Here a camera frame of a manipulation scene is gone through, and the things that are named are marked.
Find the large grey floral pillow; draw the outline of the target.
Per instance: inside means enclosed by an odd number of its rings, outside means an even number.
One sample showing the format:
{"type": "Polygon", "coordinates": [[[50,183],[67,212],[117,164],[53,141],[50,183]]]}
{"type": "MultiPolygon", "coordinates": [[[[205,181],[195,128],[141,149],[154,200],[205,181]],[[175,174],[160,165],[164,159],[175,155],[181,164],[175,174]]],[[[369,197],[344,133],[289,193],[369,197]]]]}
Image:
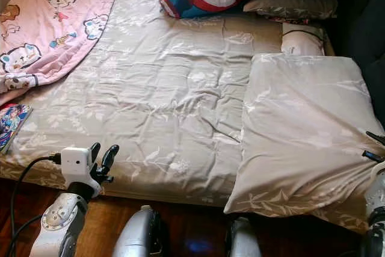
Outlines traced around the large grey floral pillow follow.
{"type": "Polygon", "coordinates": [[[370,132],[383,128],[349,57],[254,56],[225,211],[363,218],[375,165],[363,153],[385,153],[370,132]]]}

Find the anime comic book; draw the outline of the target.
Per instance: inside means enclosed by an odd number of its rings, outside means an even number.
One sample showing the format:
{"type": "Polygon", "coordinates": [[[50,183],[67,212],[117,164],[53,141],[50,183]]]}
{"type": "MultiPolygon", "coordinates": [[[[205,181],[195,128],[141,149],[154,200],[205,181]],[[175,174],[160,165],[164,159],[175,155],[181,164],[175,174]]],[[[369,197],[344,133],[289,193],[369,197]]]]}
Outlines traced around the anime comic book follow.
{"type": "Polygon", "coordinates": [[[0,112],[0,152],[6,153],[19,128],[28,118],[32,108],[28,105],[6,105],[0,112]]]}

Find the pink cartoon blanket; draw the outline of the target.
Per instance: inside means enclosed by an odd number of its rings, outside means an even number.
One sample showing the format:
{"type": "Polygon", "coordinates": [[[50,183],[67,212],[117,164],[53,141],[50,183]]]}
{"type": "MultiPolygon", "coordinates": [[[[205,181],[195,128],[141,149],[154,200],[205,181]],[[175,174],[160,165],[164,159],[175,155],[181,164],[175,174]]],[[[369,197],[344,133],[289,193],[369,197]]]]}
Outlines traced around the pink cartoon blanket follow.
{"type": "Polygon", "coordinates": [[[115,0],[11,0],[0,15],[0,101],[59,81],[102,36],[115,0]]]}

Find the bed with grey floral sheet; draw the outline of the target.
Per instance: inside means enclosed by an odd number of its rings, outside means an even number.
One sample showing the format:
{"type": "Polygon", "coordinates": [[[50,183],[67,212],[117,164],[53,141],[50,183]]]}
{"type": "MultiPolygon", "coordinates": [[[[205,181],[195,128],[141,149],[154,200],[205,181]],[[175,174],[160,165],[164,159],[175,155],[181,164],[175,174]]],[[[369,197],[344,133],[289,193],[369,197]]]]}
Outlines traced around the bed with grey floral sheet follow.
{"type": "MultiPolygon", "coordinates": [[[[115,0],[93,49],[67,76],[36,87],[0,175],[19,177],[64,147],[120,151],[108,196],[225,207],[242,164],[252,58],[283,54],[279,23],[246,14],[173,19],[158,0],[115,0]]],[[[355,232],[363,218],[312,215],[355,232]]]]}

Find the small white pillow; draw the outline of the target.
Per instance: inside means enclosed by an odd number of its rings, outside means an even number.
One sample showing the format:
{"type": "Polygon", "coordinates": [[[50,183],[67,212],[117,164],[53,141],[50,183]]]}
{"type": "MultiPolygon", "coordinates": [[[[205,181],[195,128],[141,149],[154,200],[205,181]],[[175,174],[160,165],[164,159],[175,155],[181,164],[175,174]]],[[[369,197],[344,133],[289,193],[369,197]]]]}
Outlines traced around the small white pillow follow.
{"type": "Polygon", "coordinates": [[[287,55],[325,55],[325,33],[319,26],[282,24],[281,52],[287,55]]]}

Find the silver robot right leg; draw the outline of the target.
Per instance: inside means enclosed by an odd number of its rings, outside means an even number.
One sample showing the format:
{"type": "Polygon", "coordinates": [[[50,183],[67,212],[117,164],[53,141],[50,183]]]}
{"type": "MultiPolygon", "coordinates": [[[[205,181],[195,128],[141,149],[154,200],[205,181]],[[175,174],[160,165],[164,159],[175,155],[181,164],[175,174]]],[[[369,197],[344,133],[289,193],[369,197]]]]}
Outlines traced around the silver robot right leg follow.
{"type": "Polygon", "coordinates": [[[256,233],[245,217],[235,218],[226,235],[226,257],[262,257],[256,233]]]}

